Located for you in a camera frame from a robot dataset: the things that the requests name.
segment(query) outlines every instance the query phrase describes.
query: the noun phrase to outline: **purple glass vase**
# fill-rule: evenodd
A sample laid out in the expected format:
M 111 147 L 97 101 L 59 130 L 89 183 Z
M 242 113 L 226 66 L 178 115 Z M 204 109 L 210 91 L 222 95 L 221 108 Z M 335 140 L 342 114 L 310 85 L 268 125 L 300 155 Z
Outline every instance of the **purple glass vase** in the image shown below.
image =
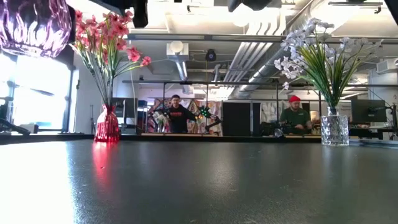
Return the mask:
M 71 29 L 65 0 L 0 1 L 0 45 L 10 54 L 54 58 Z

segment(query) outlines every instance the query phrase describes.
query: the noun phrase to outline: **black t-shirt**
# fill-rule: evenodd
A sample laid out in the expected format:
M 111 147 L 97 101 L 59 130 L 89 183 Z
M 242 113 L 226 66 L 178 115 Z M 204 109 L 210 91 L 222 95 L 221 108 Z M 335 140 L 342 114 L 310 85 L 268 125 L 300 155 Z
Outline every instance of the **black t-shirt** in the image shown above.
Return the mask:
M 179 105 L 178 108 L 174 108 L 173 106 L 170 107 L 169 115 L 170 130 L 172 133 L 187 133 L 187 120 L 196 121 L 195 115 L 181 105 Z

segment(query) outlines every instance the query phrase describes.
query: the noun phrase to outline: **ceiling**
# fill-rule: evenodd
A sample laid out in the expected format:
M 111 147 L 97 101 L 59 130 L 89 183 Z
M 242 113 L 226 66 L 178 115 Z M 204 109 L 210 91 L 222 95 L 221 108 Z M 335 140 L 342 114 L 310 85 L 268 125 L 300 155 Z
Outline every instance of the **ceiling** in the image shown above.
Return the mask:
M 67 0 L 69 5 L 83 12 L 85 18 L 95 14 L 97 18 L 102 17 L 102 13 L 108 13 L 105 8 L 87 0 Z M 287 20 L 299 12 L 308 3 L 308 0 L 296 0 L 296 7 L 293 9 L 283 9 Z M 334 11 L 333 16 L 338 17 L 339 11 L 336 8 L 328 8 Z M 385 5 L 379 14 L 374 13 L 375 8 L 359 9 L 349 16 L 342 26 L 335 29 L 332 35 L 350 37 L 398 37 L 398 26 L 394 22 L 391 13 Z M 252 11 L 238 11 L 229 13 L 227 7 L 191 7 L 191 12 L 187 11 L 183 4 L 166 4 L 162 2 L 148 3 L 149 25 L 145 29 L 134 29 L 131 33 L 161 33 L 161 34 L 246 34 L 249 26 L 237 26 L 237 19 L 245 20 L 244 23 L 251 21 L 266 21 L 274 17 L 273 11 L 265 11 L 256 14 Z M 174 80 L 179 79 L 177 67 L 174 62 L 167 60 L 166 40 L 135 40 L 131 44 L 135 45 L 144 55 L 148 55 L 154 62 L 150 67 L 150 72 L 145 72 L 145 79 L 162 80 L 161 75 Z M 217 63 L 228 66 L 231 65 L 236 52 L 241 43 L 239 42 L 207 42 L 189 41 L 190 60 L 187 61 L 188 79 L 204 80 L 211 77 L 210 72 Z M 216 62 L 205 62 L 205 53 L 208 49 L 214 49 L 217 53 Z M 384 46 L 378 53 L 380 57 L 394 57 L 398 55 L 398 46 Z M 254 72 L 248 72 L 242 81 L 248 80 Z M 160 88 L 161 85 L 146 85 L 145 88 Z

